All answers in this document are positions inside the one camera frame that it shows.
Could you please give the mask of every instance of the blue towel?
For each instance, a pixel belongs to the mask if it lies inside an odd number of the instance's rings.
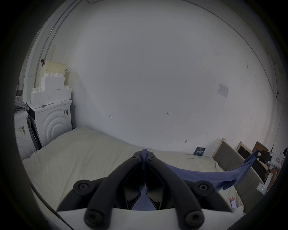
[[[245,177],[248,170],[251,168],[253,162],[257,159],[256,154],[259,150],[256,150],[251,154],[244,163],[227,172],[197,172],[186,169],[180,169],[169,164],[166,164],[171,168],[181,179],[197,182],[197,181],[209,181],[213,184],[216,191],[221,189],[228,189],[232,185],[237,185]],[[145,171],[147,149],[142,150],[142,169]],[[141,196],[134,204],[132,210],[156,210],[146,195],[146,178],[144,178],[144,186],[141,191]]]

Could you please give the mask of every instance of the laundry basket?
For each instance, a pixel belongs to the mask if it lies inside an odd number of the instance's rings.
[[[40,70],[38,87],[41,87],[41,80],[45,73],[63,74],[63,77],[65,77],[66,68],[67,68],[66,64],[56,62],[45,62],[44,66],[42,66]]]

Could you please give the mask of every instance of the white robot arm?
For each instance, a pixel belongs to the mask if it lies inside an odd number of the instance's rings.
[[[277,170],[281,169],[281,166],[284,162],[285,156],[282,153],[278,153],[276,151],[276,148],[272,150],[272,153],[268,152],[259,152],[257,157],[259,158],[260,161],[265,162],[266,164],[269,165],[269,169],[276,168]],[[261,192],[263,195],[265,195],[268,191],[268,185],[270,184],[270,181],[273,177],[273,173],[269,173],[268,178],[265,182],[265,184],[259,183],[257,186],[257,190]]]

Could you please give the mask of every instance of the mattress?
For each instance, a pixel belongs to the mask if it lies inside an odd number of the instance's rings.
[[[30,158],[24,159],[23,165],[37,191],[56,210],[76,181],[106,177],[136,151],[144,148],[86,127],[78,127],[57,137]],[[178,168],[223,172],[211,157],[152,149],[148,151],[152,151],[163,162]],[[242,205],[234,186],[219,193],[229,205],[232,197],[235,197],[237,207]]]

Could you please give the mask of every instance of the dryer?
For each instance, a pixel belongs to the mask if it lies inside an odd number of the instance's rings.
[[[17,111],[14,114],[15,136],[21,160],[30,157],[36,151],[27,118],[28,113],[25,110]]]
[[[61,134],[72,130],[71,103],[71,100],[66,100],[40,108],[28,105],[29,116],[42,147]]]

